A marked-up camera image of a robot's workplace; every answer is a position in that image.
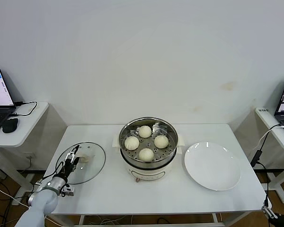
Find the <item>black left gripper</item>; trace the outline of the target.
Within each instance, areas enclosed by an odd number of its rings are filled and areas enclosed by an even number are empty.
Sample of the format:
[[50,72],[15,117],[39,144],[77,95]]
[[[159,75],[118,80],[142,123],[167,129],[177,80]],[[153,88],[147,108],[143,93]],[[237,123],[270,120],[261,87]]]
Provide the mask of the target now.
[[65,160],[64,160],[64,166],[60,170],[60,178],[67,180],[71,172],[74,171],[76,168],[76,165],[78,163],[77,160],[75,160],[76,153],[79,150],[80,145],[76,145],[71,152],[68,152]]

